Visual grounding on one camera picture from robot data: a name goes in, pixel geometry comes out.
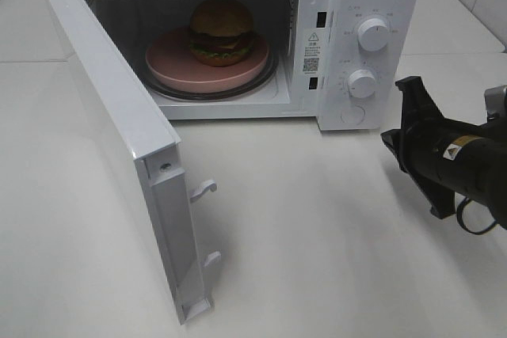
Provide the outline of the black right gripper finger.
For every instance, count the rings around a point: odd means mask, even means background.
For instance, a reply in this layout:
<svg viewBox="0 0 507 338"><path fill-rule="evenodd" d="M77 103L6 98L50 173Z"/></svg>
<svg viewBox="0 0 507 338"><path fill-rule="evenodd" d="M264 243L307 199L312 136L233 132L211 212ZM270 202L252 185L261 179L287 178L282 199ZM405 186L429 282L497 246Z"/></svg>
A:
<svg viewBox="0 0 507 338"><path fill-rule="evenodd" d="M389 131L382 132L380 134L381 139L385 147L394 155L394 157L399 159L399 151L400 151L400 129L391 129Z"/></svg>
<svg viewBox="0 0 507 338"><path fill-rule="evenodd" d="M427 92L420 76L409 76L395 82L402 93L401 128L416 123L441 120L442 113Z"/></svg>

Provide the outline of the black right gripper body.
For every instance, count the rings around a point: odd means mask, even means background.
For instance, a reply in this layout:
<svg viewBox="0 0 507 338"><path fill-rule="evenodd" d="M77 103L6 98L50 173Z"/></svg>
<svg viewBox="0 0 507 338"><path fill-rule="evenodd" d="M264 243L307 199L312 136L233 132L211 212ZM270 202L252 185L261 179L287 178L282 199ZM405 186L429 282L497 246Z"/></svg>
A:
<svg viewBox="0 0 507 338"><path fill-rule="evenodd" d="M487 139L449 125L420 123L401 129L398 163L429 201L433 216L455 214L455 194L486 204L480 183Z"/></svg>

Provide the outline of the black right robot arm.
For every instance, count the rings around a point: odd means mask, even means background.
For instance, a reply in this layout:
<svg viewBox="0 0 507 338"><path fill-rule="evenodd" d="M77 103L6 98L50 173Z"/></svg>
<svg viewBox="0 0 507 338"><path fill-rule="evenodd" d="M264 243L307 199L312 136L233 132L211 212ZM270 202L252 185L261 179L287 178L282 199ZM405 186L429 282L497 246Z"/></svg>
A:
<svg viewBox="0 0 507 338"><path fill-rule="evenodd" d="M484 93L487 121L474 125L440 112L419 76L398 80L402 93L401 126L381 134L431 204L439 219L455 215L461 228L465 207L485 206L493 222L483 231L506 226L506 88Z"/></svg>

